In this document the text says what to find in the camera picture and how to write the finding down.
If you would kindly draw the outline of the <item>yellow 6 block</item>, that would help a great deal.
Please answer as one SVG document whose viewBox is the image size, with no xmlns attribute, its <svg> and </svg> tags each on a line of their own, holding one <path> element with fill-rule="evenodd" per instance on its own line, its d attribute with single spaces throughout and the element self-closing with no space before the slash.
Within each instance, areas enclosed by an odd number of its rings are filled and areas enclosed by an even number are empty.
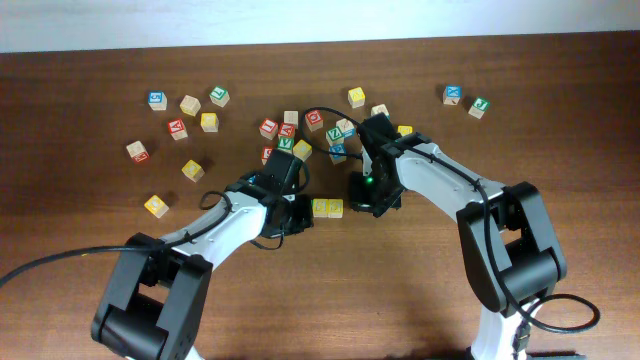
<svg viewBox="0 0 640 360">
<path fill-rule="evenodd" d="M 312 213 L 314 218 L 327 218 L 329 213 L 328 200 L 322 198 L 313 199 Z"/>
</svg>

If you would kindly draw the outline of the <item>yellow S block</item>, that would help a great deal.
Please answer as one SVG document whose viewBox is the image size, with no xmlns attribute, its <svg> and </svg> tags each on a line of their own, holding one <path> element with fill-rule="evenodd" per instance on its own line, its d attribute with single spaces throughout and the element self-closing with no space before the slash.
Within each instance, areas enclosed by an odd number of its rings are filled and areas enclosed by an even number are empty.
<svg viewBox="0 0 640 360">
<path fill-rule="evenodd" d="M 342 199 L 329 199 L 327 214 L 329 218 L 342 218 L 344 214 L 344 202 Z"/>
</svg>

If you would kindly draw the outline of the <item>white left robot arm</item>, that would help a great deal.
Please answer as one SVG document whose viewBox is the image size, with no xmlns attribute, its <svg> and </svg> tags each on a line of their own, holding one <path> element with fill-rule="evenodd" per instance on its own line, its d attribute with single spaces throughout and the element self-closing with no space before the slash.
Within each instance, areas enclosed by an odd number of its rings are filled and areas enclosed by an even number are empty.
<svg viewBox="0 0 640 360">
<path fill-rule="evenodd" d="M 259 238 L 284 240 L 311 227 L 307 165 L 275 151 L 263 169 L 243 175 L 200 203 L 203 215 L 160 238 L 137 233 L 119 256 L 91 324 L 92 339 L 126 359 L 197 359 L 199 330 L 213 271 Z"/>
</svg>

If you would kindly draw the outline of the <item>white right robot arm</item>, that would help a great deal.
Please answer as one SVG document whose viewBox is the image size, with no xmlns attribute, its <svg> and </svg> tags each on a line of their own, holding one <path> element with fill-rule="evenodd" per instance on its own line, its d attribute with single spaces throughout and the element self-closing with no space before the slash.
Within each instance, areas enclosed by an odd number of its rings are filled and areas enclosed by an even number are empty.
<svg viewBox="0 0 640 360">
<path fill-rule="evenodd" d="M 468 282 L 480 301 L 468 359 L 525 359 L 535 316 L 552 300 L 567 262 L 537 188 L 487 180 L 444 154 L 428 137 L 402 136 L 384 114 L 356 127 L 363 169 L 350 177 L 350 206 L 380 217 L 405 191 L 455 221 Z"/>
</svg>

